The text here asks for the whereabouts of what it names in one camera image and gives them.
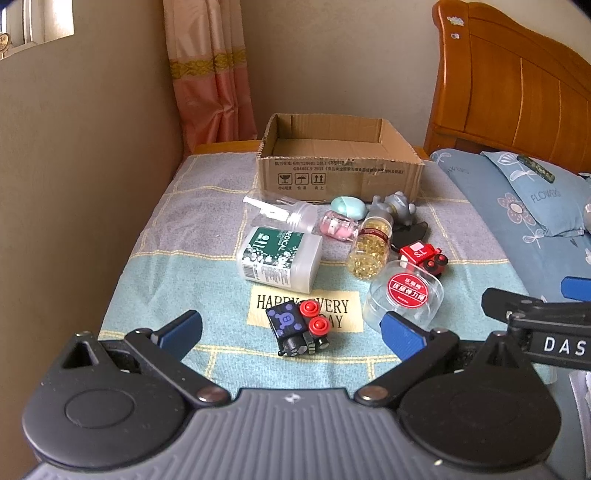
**gray plastic base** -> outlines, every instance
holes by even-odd
[[[345,390],[242,390],[203,408],[165,451],[112,472],[41,464],[27,480],[556,480],[545,465],[508,473],[457,469],[422,450],[390,411]]]

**white pill bottle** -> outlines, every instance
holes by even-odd
[[[245,280],[310,293],[321,255],[320,235],[255,226],[238,250],[236,264]]]

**open cardboard box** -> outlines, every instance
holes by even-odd
[[[383,118],[276,113],[257,154],[261,187],[297,200],[341,195],[371,202],[399,190],[417,197],[423,161]]]

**gold curtain trim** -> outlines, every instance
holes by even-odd
[[[170,72],[174,80],[178,80],[185,75],[201,77],[211,73],[219,73],[232,67],[246,63],[246,49],[241,48],[233,52],[218,53],[209,60],[190,60],[190,61],[170,61]]]

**metal screw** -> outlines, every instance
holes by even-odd
[[[228,399],[228,392],[215,385],[203,387],[197,392],[197,398],[207,403],[218,403]]]
[[[379,385],[367,385],[359,390],[359,396],[365,401],[379,401],[388,396],[388,390]]]

